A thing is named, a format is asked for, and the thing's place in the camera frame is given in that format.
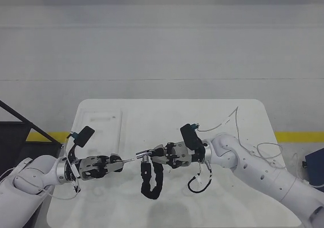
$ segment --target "white tabletop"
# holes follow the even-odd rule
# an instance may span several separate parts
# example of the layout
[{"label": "white tabletop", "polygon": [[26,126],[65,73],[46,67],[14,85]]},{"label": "white tabletop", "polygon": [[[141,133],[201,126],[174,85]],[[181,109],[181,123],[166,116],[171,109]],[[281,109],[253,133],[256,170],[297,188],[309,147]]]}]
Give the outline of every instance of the white tabletop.
[{"label": "white tabletop", "polygon": [[[199,123],[215,127],[236,107],[243,142],[276,143],[264,105],[258,100],[147,100],[88,99],[80,103],[72,131],[85,125],[96,130],[79,158],[118,153],[122,159],[167,142],[182,141],[180,127]],[[224,126],[200,133],[201,139],[220,132],[236,135],[234,115]],[[268,155],[277,146],[263,145]],[[284,165],[282,156],[276,158]],[[52,228],[72,227],[296,227],[299,219],[280,203],[246,186],[229,169],[213,166],[213,180],[203,193],[193,194],[187,182],[199,171],[197,164],[164,167],[164,183],[157,200],[140,193],[140,161],[125,164],[121,173],[99,180],[81,181],[82,191],[69,201],[52,199],[47,222]],[[208,173],[203,169],[202,181]],[[69,184],[57,186],[55,196],[74,194]]]}]

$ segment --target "black cloth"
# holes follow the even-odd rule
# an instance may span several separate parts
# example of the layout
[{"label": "black cloth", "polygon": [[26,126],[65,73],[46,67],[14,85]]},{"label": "black cloth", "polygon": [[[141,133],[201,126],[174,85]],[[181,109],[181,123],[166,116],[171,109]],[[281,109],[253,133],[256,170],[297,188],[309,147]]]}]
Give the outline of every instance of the black cloth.
[{"label": "black cloth", "polygon": [[143,179],[143,183],[141,185],[140,192],[147,198],[156,200],[160,196],[160,193],[162,191],[162,185],[163,185],[163,166],[162,164],[152,162],[153,168],[156,174],[156,186],[151,191],[151,184],[149,183],[152,178],[151,173],[151,164],[150,163],[141,163],[140,164],[140,171],[141,171],[141,177]]}]

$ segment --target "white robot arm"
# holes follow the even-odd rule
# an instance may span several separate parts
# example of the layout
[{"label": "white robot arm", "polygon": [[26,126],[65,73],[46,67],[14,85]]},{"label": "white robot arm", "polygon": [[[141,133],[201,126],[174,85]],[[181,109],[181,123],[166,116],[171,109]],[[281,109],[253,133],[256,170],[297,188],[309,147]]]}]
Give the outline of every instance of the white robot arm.
[{"label": "white robot arm", "polygon": [[323,192],[304,184],[286,169],[275,168],[250,154],[231,135],[219,135],[207,142],[211,146],[211,157],[207,157],[206,161],[230,168],[237,178],[251,188],[286,206],[305,227],[324,227]]},{"label": "white robot arm", "polygon": [[270,163],[241,146],[233,136],[221,134],[211,140],[200,140],[196,127],[181,128],[183,142],[169,142],[152,150],[137,153],[137,158],[150,156],[153,162],[173,169],[192,162],[206,163],[230,169],[251,188],[270,196],[291,210],[307,228],[324,227],[324,193],[303,183],[276,162]]},{"label": "white robot arm", "polygon": [[[76,158],[76,145],[83,147],[93,133],[89,127],[79,134],[73,133],[78,138],[75,137],[75,144],[67,157],[43,155],[35,160],[27,158],[0,182],[0,228],[23,227],[55,185],[78,182],[78,179],[102,178],[111,172],[121,172],[126,162],[133,161],[124,161],[116,154]],[[74,189],[76,196],[80,188],[74,185]]]}]

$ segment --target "black metal bar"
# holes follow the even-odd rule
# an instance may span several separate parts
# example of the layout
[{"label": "black metal bar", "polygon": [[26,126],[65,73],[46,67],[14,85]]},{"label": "black metal bar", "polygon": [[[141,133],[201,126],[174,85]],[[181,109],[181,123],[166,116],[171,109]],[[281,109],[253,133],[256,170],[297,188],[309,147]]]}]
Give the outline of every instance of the black metal bar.
[{"label": "black metal bar", "polygon": [[32,129],[36,130],[37,132],[39,132],[42,136],[44,136],[45,138],[49,139],[50,141],[59,144],[59,146],[61,146],[61,143],[58,142],[56,139],[54,139],[52,136],[48,135],[45,131],[41,130],[40,128],[38,128],[35,124],[33,124],[32,122],[30,122],[28,119],[26,119],[25,117],[23,117],[22,115],[20,115],[20,113],[18,113],[17,111],[13,110],[10,106],[8,106],[7,104],[5,104],[3,101],[0,100],[0,107],[5,109],[6,111],[8,111],[10,114],[12,114],[13,116],[15,116],[16,118],[18,118],[19,120],[21,120],[22,122],[29,124],[31,126]]}]

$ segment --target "yellow floor stripe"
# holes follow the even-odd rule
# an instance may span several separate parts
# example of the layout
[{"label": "yellow floor stripe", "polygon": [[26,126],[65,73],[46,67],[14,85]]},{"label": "yellow floor stripe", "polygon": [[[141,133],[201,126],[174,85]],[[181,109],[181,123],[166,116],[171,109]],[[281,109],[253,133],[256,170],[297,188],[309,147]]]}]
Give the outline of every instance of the yellow floor stripe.
[{"label": "yellow floor stripe", "polygon": [[[66,137],[70,134],[69,132],[48,132],[50,136],[56,139],[60,143],[64,143],[66,141]],[[29,142],[49,142],[44,136],[42,136],[38,132],[30,132],[26,141]]]},{"label": "yellow floor stripe", "polygon": [[[50,136],[64,143],[68,132],[49,132]],[[324,132],[275,132],[279,143],[324,143]],[[47,142],[38,132],[30,132],[26,141]]]},{"label": "yellow floor stripe", "polygon": [[324,132],[275,132],[279,143],[324,143]]}]

